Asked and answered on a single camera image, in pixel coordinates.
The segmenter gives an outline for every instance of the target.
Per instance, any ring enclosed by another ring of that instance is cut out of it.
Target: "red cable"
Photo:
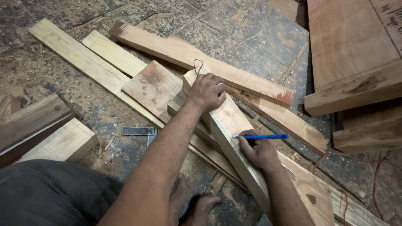
[[[376,162],[377,162],[378,164],[377,164],[377,168],[375,169],[374,180],[373,180],[373,201],[374,201],[374,205],[375,205],[375,208],[376,208],[376,210],[377,210],[378,215],[379,215],[379,216],[381,217],[381,219],[384,221],[384,217],[382,216],[382,214],[381,214],[381,212],[380,212],[380,209],[379,209],[379,207],[378,207],[378,205],[377,205],[377,200],[376,200],[376,198],[375,198],[375,186],[376,186],[375,181],[377,180],[377,175],[378,175],[378,173],[379,173],[380,166],[381,166],[382,163],[388,163],[388,164],[391,164],[392,166],[398,168],[398,169],[402,172],[402,169],[401,169],[400,167],[396,166],[395,164],[393,164],[393,163],[391,163],[391,162],[384,162],[384,160],[385,160],[390,154],[391,154],[391,150],[389,150],[389,151],[387,152],[387,154],[382,158],[382,160],[374,161],[374,162],[368,162],[368,161],[364,161],[364,160],[360,160],[360,159],[351,158],[351,157],[349,156],[349,154],[345,154],[345,153],[329,153],[329,154],[326,154],[326,155],[324,155],[323,157],[321,157],[321,158],[316,162],[316,164],[314,165],[314,168],[313,168],[313,170],[312,170],[312,173],[313,173],[313,175],[315,175],[315,174],[316,174],[317,165],[318,165],[324,158],[326,158],[326,157],[328,157],[328,156],[330,156],[330,155],[343,155],[343,156],[349,157],[349,158],[352,159],[352,160],[356,160],[356,161],[360,161],[360,162],[365,162],[365,163],[376,163]],[[348,208],[348,197],[347,197],[346,192],[345,192],[344,190],[340,190],[340,189],[337,189],[337,190],[340,191],[340,192],[342,192],[342,193],[345,195],[346,206],[345,206],[345,211],[343,212],[343,223],[344,223],[344,225],[346,226],[345,216],[346,216],[346,210],[347,210],[347,208]]]

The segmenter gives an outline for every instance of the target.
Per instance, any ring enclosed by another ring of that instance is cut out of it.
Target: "blue pen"
[[[273,135],[255,135],[255,136],[244,136],[246,139],[286,139],[289,138],[289,134],[273,134]]]

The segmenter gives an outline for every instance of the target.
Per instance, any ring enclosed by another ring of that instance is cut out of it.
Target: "hairy arm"
[[[304,207],[297,191],[286,172],[286,168],[279,161],[272,140],[254,140],[255,146],[242,136],[258,135],[252,130],[246,130],[239,134],[239,143],[253,165],[261,170],[267,182],[269,197],[273,209],[273,225],[276,226],[313,226],[314,223]]]
[[[200,74],[186,103],[158,133],[99,225],[167,225],[168,202],[200,116],[222,105],[227,86],[212,73]]]

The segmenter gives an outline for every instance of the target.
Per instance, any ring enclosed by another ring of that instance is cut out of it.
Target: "bare foot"
[[[189,195],[190,185],[186,177],[182,173],[179,173],[169,197],[169,226],[178,226],[177,213],[189,198]]]
[[[182,226],[206,226],[212,205],[220,201],[221,198],[218,196],[203,196],[199,198],[193,212],[183,222]]]

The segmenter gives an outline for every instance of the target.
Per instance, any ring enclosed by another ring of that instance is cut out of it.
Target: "stone floor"
[[[311,82],[304,4],[294,0],[6,0],[0,14],[0,95],[17,96],[24,106],[52,92],[64,96],[83,116],[83,123],[96,132],[102,148],[117,135],[107,151],[98,155],[96,147],[80,163],[121,181],[135,169],[147,144],[146,137],[119,136],[121,128],[153,125],[27,32],[44,17],[78,41],[94,29],[110,37],[107,31],[117,20],[160,36],[174,33],[214,58],[295,89],[298,95],[290,110],[330,136],[333,116],[310,118],[302,107]],[[123,47],[146,63],[156,59]],[[179,77],[186,72],[156,60]],[[248,119],[262,133],[276,130],[255,112]],[[277,150],[311,170],[318,156],[299,146],[298,142],[276,141]],[[295,150],[304,152],[295,155]],[[381,156],[384,153],[358,157],[373,161]],[[396,152],[389,157],[399,165],[401,158]],[[319,171],[318,177],[336,188],[341,188],[337,183],[341,184],[351,193],[350,198],[357,197],[376,214],[371,200],[375,164],[342,158],[325,161],[321,167],[325,174]],[[192,195],[204,193],[218,174],[191,152],[181,171],[191,185]],[[401,183],[400,172],[388,165],[382,167],[377,200],[391,225],[402,224]],[[254,198],[231,181],[224,182],[218,195],[222,203],[214,207],[210,225],[269,225]]]

